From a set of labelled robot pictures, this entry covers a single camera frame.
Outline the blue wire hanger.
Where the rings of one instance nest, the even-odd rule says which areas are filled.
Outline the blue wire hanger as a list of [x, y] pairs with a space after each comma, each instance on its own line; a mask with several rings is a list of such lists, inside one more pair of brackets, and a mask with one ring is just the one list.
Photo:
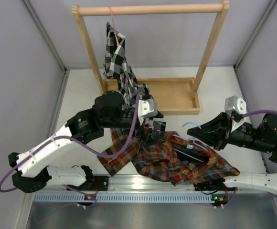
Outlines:
[[[202, 127], [201, 127], [198, 123], [196, 123], [196, 122], [186, 122], [185, 124], [182, 125], [182, 127], [185, 127], [186, 125], [195, 125], [195, 126], [197, 126], [200, 130], [202, 129]], [[199, 149], [201, 149], [201, 150], [202, 150], [202, 149], [203, 149], [203, 150], [207, 150], [207, 149], [206, 149], [205, 147], [203, 147], [202, 145], [196, 143], [196, 139], [195, 139], [194, 137], [191, 137], [191, 138], [184, 138], [184, 137], [182, 137], [182, 136], [180, 136], [180, 135], [175, 135], [175, 134], [174, 134], [173, 136], [176, 137], [176, 138], [182, 139], [182, 140], [184, 140], [184, 141], [192, 141], [191, 144], [188, 144], [188, 145], [186, 146], [186, 149], [193, 150], [194, 147], [196, 146], [197, 148], [199, 148]], [[202, 162], [202, 163], [206, 163], [206, 162], [208, 161], [208, 159], [203, 159], [203, 160], [201, 160], [201, 159], [199, 159], [199, 158], [196, 157], [196, 156], [191, 156], [191, 155], [189, 155], [189, 154], [187, 154], [187, 153], [185, 153], [185, 152], [183, 152], [183, 151], [181, 151], [181, 150], [178, 150], [178, 149], [176, 149], [176, 151], [178, 151], [178, 152], [180, 152], [180, 153], [182, 153], [182, 154], [184, 154], [184, 155], [186, 155], [186, 156], [189, 156], [190, 158], [192, 158], [192, 159], [194, 159], [194, 160], [196, 160], [196, 161]]]

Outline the red brown plaid shirt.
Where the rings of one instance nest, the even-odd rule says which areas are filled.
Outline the red brown plaid shirt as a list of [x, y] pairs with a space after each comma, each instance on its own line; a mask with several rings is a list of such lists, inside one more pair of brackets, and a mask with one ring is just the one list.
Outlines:
[[[175, 131], [162, 132], [164, 143], [146, 147], [141, 147], [139, 138], [133, 136], [124, 153], [114, 158], [99, 156], [98, 160], [111, 176], [131, 162], [140, 175], [157, 181], [171, 182], [174, 186], [186, 181], [193, 184], [240, 175], [237, 168], [230, 165], [208, 145], [196, 140], [196, 143], [207, 150], [201, 150], [196, 146], [193, 150], [186, 149], [192, 141], [176, 138], [174, 134], [179, 135]], [[196, 161], [176, 149], [208, 161], [206, 163]]]

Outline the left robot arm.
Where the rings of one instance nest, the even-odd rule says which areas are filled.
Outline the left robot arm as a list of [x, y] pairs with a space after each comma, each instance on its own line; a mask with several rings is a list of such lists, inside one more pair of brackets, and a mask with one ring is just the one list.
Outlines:
[[[102, 158], [115, 158], [139, 138], [139, 145], [149, 146], [162, 140], [156, 131], [165, 131], [166, 123], [158, 121], [163, 115], [148, 94], [138, 93], [135, 106], [124, 108], [124, 100], [117, 91], [106, 91], [95, 99], [92, 108], [78, 112], [56, 133], [25, 153], [8, 156], [12, 183], [24, 193], [37, 192], [47, 186], [68, 185], [76, 190], [89, 190], [94, 176], [89, 166], [54, 167], [51, 163], [82, 146]], [[101, 154], [88, 147], [88, 143], [104, 136], [104, 129], [127, 129], [128, 136], [121, 149], [111, 155]]]

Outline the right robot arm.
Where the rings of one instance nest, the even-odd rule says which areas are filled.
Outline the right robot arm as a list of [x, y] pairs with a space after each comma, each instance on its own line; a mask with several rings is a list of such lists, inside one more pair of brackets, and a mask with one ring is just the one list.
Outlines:
[[[215, 150], [222, 150], [227, 145], [264, 153], [269, 161], [277, 164], [277, 112], [262, 110], [264, 117], [258, 127], [245, 121], [252, 115], [221, 112], [213, 120], [198, 127], [189, 128], [187, 135], [192, 136]], [[208, 185], [213, 189], [244, 188], [264, 191], [277, 196], [277, 173], [248, 173], [224, 177], [214, 173], [208, 177]]]

